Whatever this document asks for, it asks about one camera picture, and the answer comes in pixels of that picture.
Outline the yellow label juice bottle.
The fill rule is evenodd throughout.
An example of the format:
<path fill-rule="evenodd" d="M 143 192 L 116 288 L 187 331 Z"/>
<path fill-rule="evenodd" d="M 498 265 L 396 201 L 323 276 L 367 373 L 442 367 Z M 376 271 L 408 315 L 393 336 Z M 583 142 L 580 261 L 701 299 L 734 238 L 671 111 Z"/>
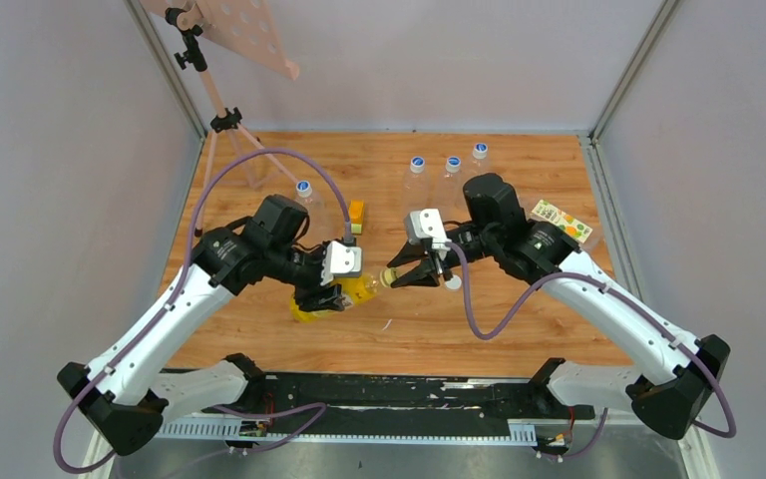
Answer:
<path fill-rule="evenodd" d="M 315 305 L 314 310 L 302 310 L 293 298 L 290 301 L 292 317 L 299 322 L 312 322 L 324 316 L 350 309 L 353 306 L 368 302 L 378 296 L 385 288 L 381 282 L 381 272 L 366 272 L 361 277 L 342 277 L 333 281 L 336 294 L 323 298 L 321 305 Z"/>

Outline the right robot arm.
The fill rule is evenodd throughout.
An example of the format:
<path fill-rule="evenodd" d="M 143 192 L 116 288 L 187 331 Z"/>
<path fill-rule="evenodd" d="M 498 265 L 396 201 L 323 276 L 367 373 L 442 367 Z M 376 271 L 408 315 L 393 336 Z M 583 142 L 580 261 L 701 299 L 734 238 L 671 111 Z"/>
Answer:
<path fill-rule="evenodd" d="M 582 365 L 549 359 L 534 376 L 530 402 L 543 416 L 567 406 L 630 412 L 659 435 L 683 438 L 699 425 L 699 413 L 716 397 L 735 435 L 732 409 L 720 378 L 730 346 L 719 336 L 698 337 L 663 318 L 629 293 L 558 226 L 531 219 L 514 187 L 494 173 L 465 182 L 469 219 L 448 229 L 436 209 L 409 213 L 402 248 L 390 260 L 395 287 L 437 287 L 452 282 L 463 291 L 466 318 L 475 321 L 470 264 L 489 258 L 593 324 L 631 360 L 629 367 Z"/>

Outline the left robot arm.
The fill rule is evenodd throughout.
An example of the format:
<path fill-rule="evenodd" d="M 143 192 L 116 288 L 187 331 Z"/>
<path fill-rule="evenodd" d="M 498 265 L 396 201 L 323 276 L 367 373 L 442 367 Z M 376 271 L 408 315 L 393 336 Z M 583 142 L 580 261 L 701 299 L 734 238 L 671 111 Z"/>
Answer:
<path fill-rule="evenodd" d="M 362 252 L 353 239 L 325 241 L 312 250 L 296 243 L 307 209 L 270 195 L 253 216 L 203 233 L 173 284 L 104 354 L 70 362 L 58 373 L 78 409 L 120 456 L 148 444 L 161 427 L 215 406 L 257 410 L 265 399 L 264 372 L 244 354 L 186 373 L 165 366 L 190 336 L 246 287 L 265 278 L 290 284 L 300 307 L 340 310 L 339 276 L 357 276 Z"/>

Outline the blue Pocari Sweat cap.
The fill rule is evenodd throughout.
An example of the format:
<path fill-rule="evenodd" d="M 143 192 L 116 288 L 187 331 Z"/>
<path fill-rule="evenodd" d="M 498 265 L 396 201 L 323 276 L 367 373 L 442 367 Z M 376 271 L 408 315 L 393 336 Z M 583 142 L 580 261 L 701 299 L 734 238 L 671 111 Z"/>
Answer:
<path fill-rule="evenodd" d="M 309 181 L 300 181 L 296 184 L 295 191 L 301 198 L 308 198 L 312 195 L 312 185 Z"/>

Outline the yellow bottle cap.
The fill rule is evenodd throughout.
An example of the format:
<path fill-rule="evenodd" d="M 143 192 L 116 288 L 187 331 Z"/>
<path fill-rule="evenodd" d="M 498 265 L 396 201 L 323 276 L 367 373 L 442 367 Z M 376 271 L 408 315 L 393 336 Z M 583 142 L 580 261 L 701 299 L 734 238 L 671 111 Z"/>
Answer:
<path fill-rule="evenodd" d="M 394 267 L 386 268 L 381 272 L 381 282 L 385 287 L 391 287 L 392 283 L 398 278 L 398 271 Z"/>

